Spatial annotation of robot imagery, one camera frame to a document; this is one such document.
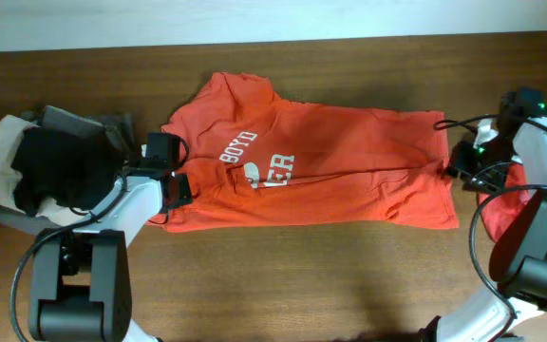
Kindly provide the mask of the orange soccer t-shirt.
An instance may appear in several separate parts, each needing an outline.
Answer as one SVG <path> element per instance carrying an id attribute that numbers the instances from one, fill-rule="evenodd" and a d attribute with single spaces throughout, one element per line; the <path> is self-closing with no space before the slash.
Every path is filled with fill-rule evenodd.
<path id="1" fill-rule="evenodd" d="M 281 98 L 252 74 L 217 72 L 163 127 L 192 202 L 150 224 L 170 233 L 225 227 L 386 221 L 455 229 L 441 111 L 395 111 Z"/>

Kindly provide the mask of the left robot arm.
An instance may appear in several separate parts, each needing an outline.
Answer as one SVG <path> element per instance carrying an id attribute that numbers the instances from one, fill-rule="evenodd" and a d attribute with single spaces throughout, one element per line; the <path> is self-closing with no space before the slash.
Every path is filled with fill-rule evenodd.
<path id="1" fill-rule="evenodd" d="M 21 341 L 151 341 L 132 318 L 127 248 L 155 215 L 189 204 L 181 137 L 151 133 L 111 192 L 68 226 L 43 230 L 17 267 L 10 322 Z"/>

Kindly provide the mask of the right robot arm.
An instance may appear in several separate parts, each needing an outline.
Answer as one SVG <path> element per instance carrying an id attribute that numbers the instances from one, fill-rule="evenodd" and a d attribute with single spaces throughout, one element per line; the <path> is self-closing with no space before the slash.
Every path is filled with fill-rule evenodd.
<path id="1" fill-rule="evenodd" d="M 469 254 L 483 284 L 458 310 L 437 316 L 417 340 L 513 341 L 518 324 L 547 314 L 547 104 L 541 91 L 520 87 L 504 95 L 498 113 L 462 122 L 443 120 L 437 131 L 462 126 L 473 141 L 452 150 L 446 174 L 464 189 L 483 193 L 470 222 Z M 486 208 L 505 195 L 530 198 L 495 243 L 481 267 L 476 230 Z"/>

